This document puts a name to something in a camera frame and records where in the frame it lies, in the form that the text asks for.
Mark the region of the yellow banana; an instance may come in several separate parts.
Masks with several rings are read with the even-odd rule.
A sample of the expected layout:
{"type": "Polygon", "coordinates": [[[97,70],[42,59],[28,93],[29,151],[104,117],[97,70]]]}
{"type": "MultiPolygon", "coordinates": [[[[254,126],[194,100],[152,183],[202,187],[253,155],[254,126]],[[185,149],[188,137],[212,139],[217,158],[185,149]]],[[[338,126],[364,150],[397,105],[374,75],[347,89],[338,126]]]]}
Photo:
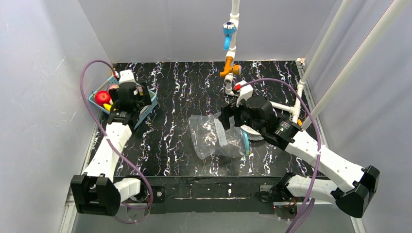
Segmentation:
{"type": "Polygon", "coordinates": [[[111,104],[104,103],[104,104],[103,104],[103,107],[104,107],[105,110],[107,110],[108,112],[110,112],[110,111],[111,111],[111,108],[112,108],[112,105],[111,105],[111,104]]]}

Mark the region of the clear zip top bag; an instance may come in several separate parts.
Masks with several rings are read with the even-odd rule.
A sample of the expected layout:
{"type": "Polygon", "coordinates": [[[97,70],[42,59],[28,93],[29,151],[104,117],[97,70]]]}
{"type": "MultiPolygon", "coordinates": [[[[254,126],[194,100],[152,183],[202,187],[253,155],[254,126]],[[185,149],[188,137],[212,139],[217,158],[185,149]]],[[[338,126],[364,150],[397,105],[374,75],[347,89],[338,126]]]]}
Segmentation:
{"type": "Polygon", "coordinates": [[[194,150],[200,159],[211,155],[238,158],[251,154],[247,133],[234,126],[234,118],[229,119],[229,129],[225,130],[218,120],[220,114],[210,116],[192,115],[189,129],[194,150]]]}

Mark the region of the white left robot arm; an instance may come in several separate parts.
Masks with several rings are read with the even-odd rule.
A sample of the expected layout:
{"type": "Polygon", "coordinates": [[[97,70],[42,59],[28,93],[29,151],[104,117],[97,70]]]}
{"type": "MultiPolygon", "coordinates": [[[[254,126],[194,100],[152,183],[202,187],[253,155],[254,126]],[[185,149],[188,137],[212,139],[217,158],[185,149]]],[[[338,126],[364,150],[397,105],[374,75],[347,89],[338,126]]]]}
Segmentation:
{"type": "Polygon", "coordinates": [[[115,216],[120,204],[141,189],[139,178],[124,178],[114,182],[114,172],[120,153],[132,135],[145,106],[152,104],[145,82],[124,82],[110,90],[114,98],[105,127],[105,139],[92,161],[81,175],[70,182],[77,212],[80,214],[115,216]]]}

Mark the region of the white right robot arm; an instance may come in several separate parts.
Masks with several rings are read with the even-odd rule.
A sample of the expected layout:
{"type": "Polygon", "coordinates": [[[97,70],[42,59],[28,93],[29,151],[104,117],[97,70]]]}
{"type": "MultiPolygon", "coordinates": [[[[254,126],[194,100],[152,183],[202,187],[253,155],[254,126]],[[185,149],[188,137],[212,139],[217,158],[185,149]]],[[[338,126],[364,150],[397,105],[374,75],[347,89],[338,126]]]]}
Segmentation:
{"type": "Polygon", "coordinates": [[[265,142],[318,167],[328,177],[311,184],[310,177],[288,172],[270,189],[259,191],[263,202],[309,194],[310,198],[336,204],[349,216],[363,217],[377,192],[380,171],[376,167],[361,167],[318,144],[298,124],[287,117],[276,116],[265,97],[253,96],[241,100],[240,104],[233,101],[222,106],[218,119],[225,130],[232,126],[230,118],[234,119],[233,126],[252,128],[265,142]]]}

